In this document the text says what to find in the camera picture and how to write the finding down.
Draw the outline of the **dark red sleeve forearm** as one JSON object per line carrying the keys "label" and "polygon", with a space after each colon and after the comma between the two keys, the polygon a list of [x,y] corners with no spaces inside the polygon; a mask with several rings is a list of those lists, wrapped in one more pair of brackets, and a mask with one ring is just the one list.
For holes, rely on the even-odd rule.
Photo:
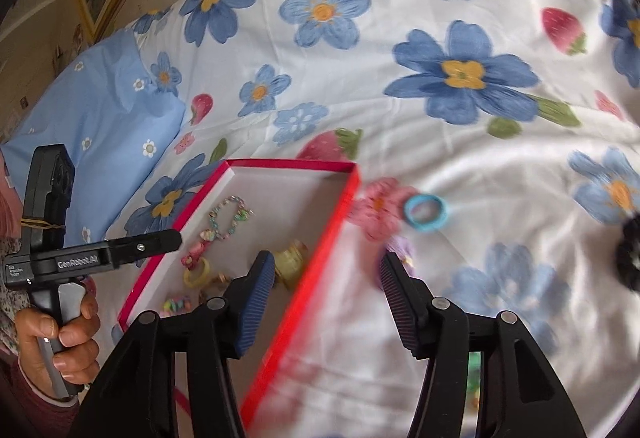
{"label": "dark red sleeve forearm", "polygon": [[76,397],[51,399],[29,383],[17,361],[1,361],[1,437],[66,437],[78,410]]}

